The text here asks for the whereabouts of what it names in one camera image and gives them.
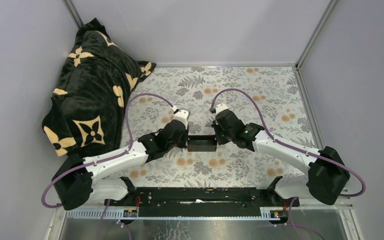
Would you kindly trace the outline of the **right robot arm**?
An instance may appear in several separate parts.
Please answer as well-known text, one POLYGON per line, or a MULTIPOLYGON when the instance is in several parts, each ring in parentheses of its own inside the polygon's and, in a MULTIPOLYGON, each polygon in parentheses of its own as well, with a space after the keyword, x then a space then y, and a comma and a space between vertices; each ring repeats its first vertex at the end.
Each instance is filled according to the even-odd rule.
POLYGON ((313 197, 332 206, 349 181, 349 171, 338 152, 329 146, 324 149, 307 148, 277 136, 269 136, 266 129, 255 123, 244 124, 225 104, 210 110, 215 114, 212 127, 219 145, 232 142, 241 149, 262 153, 279 159, 303 174, 278 177, 267 191, 267 201, 281 205, 293 197, 313 197))

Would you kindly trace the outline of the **black paper box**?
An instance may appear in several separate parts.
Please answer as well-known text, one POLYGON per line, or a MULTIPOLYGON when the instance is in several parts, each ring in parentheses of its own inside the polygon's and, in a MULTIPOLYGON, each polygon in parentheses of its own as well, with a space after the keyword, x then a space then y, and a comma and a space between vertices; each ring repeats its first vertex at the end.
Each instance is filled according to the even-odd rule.
POLYGON ((217 145, 215 135, 189 135, 187 139, 189 152, 216 152, 217 145))

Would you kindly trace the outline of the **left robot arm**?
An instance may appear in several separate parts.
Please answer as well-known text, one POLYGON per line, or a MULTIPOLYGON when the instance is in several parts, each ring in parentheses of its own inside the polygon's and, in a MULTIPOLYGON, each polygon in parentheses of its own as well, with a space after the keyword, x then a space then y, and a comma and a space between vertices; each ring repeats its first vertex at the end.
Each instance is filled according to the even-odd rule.
POLYGON ((87 202, 103 200, 116 200, 124 206, 132 204, 133 185, 120 178, 108 180, 107 177, 160 159, 175 147, 185 148, 188 130, 186 119, 173 119, 163 129, 141 136, 131 146, 92 157, 69 156, 51 182, 60 206, 70 211, 87 202))

